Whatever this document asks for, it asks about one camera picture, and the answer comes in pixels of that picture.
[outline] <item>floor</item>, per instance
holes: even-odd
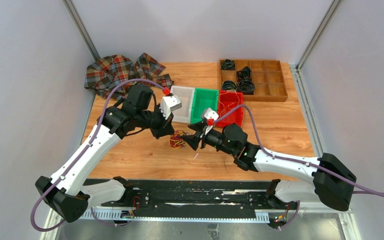
[[[185,87],[217,89],[218,65],[215,62],[163,63],[164,74],[170,74],[174,84]],[[286,154],[312,157],[314,152],[307,132],[301,106],[289,65],[282,63],[288,99],[286,102],[245,102],[257,123],[258,134],[264,147]],[[152,88],[161,100],[163,93]],[[97,96],[85,131],[91,132],[101,114],[105,100]],[[185,123],[173,123],[175,130],[191,133]],[[256,143],[250,117],[244,112],[242,129],[248,141]],[[233,158],[212,147],[193,151],[190,147],[173,149],[168,145],[169,136],[156,140],[150,131],[129,136],[113,147],[98,163],[90,178],[126,179],[184,179],[184,180],[234,180],[269,181],[293,180],[273,172],[243,171],[233,163]]]
[[[133,221],[108,227],[77,220],[58,229],[57,240],[345,240],[338,213],[303,213],[278,232],[259,223]]]

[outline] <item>white plastic bin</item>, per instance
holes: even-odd
[[[171,93],[177,95],[181,101],[181,108],[173,111],[173,122],[190,124],[195,88],[173,85],[171,86]]]

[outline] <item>green plastic bin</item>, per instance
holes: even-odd
[[[207,108],[217,112],[219,103],[219,91],[206,88],[195,88],[193,95],[192,111],[190,116],[190,123],[194,124],[201,121],[201,114]]]

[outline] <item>wooden tabletop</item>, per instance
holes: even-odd
[[[177,86],[217,89],[215,62],[163,63],[164,74],[170,74]],[[264,147],[276,152],[312,157],[314,152],[307,132],[297,91],[289,65],[282,63],[288,99],[286,102],[245,102],[255,118],[258,134]],[[152,88],[161,101],[163,93]],[[101,114],[105,100],[96,97],[87,124],[85,137]],[[187,124],[173,122],[175,130],[192,133]],[[250,117],[244,110],[242,129],[248,141],[257,144]],[[156,140],[149,130],[125,137],[98,163],[90,178],[178,179],[178,180],[293,180],[292,177],[272,172],[244,171],[233,163],[233,158],[213,147],[192,150],[189,146],[174,149],[168,145],[170,136]]]

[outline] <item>plaid shirt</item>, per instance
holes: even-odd
[[[143,53],[134,65],[129,58],[122,55],[106,56],[87,67],[84,87],[93,89],[97,95],[103,98],[107,98],[117,85],[129,79],[148,79],[163,87],[169,87],[174,84],[170,75],[160,76],[165,68],[164,65],[146,53]],[[119,100],[127,95],[127,89],[138,83],[151,85],[147,82],[129,82],[119,88],[112,95],[112,98]]]

